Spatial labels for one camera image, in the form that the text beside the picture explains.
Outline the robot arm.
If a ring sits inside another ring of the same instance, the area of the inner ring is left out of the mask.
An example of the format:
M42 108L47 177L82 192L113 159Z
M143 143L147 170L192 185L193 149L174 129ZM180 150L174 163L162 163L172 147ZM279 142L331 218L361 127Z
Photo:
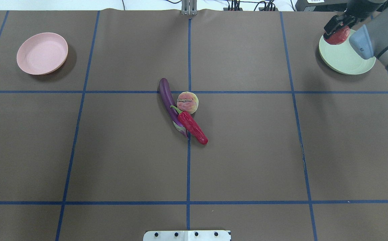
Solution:
M344 13L324 26L323 40L331 45L348 40L362 59L375 57L388 72L388 1L349 0Z

